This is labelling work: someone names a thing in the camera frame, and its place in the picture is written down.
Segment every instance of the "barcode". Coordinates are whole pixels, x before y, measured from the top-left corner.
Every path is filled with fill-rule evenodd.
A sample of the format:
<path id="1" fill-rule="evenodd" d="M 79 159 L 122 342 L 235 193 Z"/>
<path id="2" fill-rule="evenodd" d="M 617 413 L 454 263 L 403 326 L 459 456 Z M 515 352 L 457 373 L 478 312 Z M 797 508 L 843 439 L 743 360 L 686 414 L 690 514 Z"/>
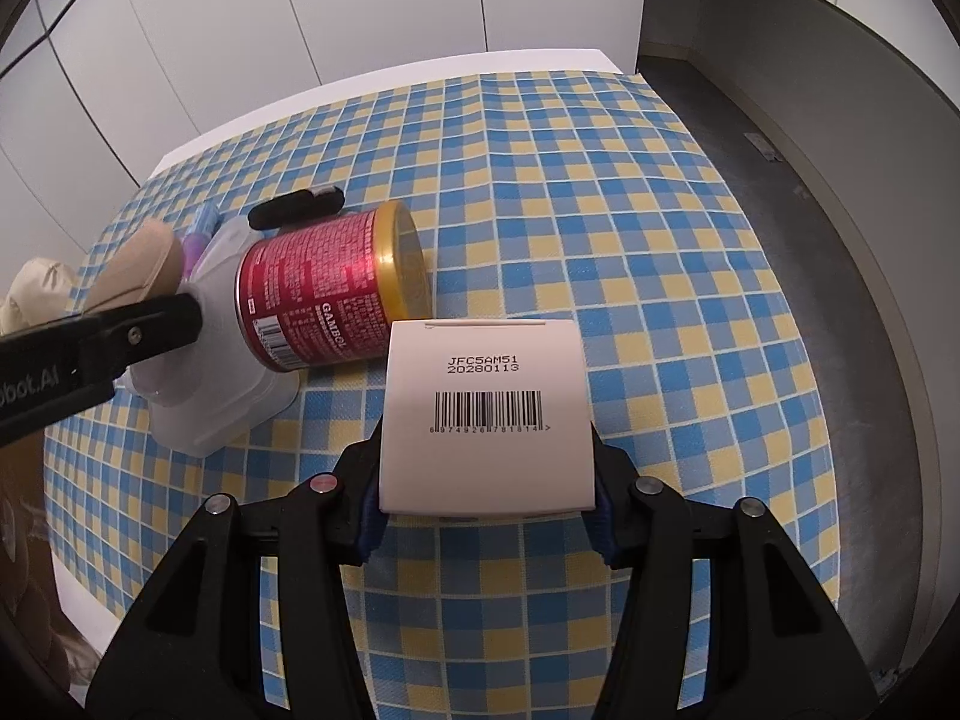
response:
<path id="1" fill-rule="evenodd" d="M 256 330 L 256 336 L 260 338 L 264 350 L 277 365 L 294 368 L 301 367 L 304 364 L 304 361 L 296 355 L 296 352 L 287 343 L 287 338 L 283 335 L 283 328 L 280 327 L 280 320 L 277 317 L 253 319 L 253 329 Z"/>
<path id="2" fill-rule="evenodd" d="M 436 392 L 434 431 L 443 428 L 544 429 L 544 399 L 539 389 L 496 392 Z"/>

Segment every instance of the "gray floor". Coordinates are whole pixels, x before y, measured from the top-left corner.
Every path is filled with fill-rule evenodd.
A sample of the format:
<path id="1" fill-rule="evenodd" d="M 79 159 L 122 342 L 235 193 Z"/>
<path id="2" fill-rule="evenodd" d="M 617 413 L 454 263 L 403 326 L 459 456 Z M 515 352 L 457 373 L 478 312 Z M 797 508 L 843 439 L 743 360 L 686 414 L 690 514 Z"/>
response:
<path id="1" fill-rule="evenodd" d="M 693 66 L 640 57 L 640 72 L 730 185 L 781 282 L 824 403 L 840 515 L 840 613 L 867 666 L 899 663 L 920 573 L 920 471 L 904 383 L 880 315 L 826 215 L 760 132 Z"/>

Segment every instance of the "screw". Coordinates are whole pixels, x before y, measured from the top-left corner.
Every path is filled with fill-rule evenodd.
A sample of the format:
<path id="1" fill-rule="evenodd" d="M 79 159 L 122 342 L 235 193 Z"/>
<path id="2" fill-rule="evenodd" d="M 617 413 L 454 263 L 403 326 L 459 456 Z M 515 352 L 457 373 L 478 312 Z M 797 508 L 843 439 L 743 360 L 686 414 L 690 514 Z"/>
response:
<path id="1" fill-rule="evenodd" d="M 664 483 L 654 476 L 640 476 L 635 481 L 638 493 L 644 495 L 659 495 L 664 491 Z"/>
<path id="2" fill-rule="evenodd" d="M 211 495 L 210 498 L 206 500 L 206 503 L 203 504 L 203 507 L 210 512 L 210 514 L 223 514 L 230 508 L 230 499 L 227 495 L 224 495 L 224 493 L 217 493 L 216 495 Z"/>
<path id="3" fill-rule="evenodd" d="M 314 493 L 333 493 L 337 488 L 337 477 L 332 473 L 318 473 L 310 480 L 310 489 Z"/>
<path id="4" fill-rule="evenodd" d="M 763 517 L 763 513 L 767 511 L 767 508 L 763 504 L 763 501 L 757 500 L 757 498 L 744 498 L 740 501 L 740 510 L 743 514 L 746 514 L 747 517 Z"/>

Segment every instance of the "gold rim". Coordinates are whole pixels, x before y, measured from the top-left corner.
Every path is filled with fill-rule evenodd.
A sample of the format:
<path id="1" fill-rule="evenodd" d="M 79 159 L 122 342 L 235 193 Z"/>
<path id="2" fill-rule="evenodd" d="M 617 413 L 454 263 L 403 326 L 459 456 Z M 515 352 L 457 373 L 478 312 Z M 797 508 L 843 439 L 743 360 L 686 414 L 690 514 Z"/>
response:
<path id="1" fill-rule="evenodd" d="M 424 252 L 407 207 L 388 200 L 373 216 L 373 267 L 387 323 L 432 316 Z"/>

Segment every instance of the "checkered tablecloth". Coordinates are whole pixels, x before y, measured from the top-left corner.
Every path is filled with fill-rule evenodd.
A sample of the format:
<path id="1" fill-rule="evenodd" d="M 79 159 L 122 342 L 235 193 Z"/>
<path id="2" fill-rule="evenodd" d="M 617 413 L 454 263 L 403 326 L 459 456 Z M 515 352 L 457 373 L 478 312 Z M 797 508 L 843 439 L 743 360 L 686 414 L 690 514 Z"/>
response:
<path id="1" fill-rule="evenodd" d="M 639 76 L 468 76 L 304 111 L 152 178 L 82 269 L 146 217 L 184 230 L 282 191 L 403 199 L 439 317 L 574 317 L 597 430 L 691 498 L 769 502 L 832 598 L 836 493 L 813 373 L 747 218 L 679 119 Z M 122 614 L 210 493 L 282 495 L 368 435 L 384 364 L 304 377 L 284 413 L 196 460 L 157 445 L 126 391 L 50 429 L 52 541 Z M 267 692 L 284 697 L 275 565 L 264 566 Z M 704 683 L 709 575 L 698 562 L 683 700 Z M 379 716 L 589 718 L 627 589 L 579 517 L 394 518 L 344 572 Z"/>

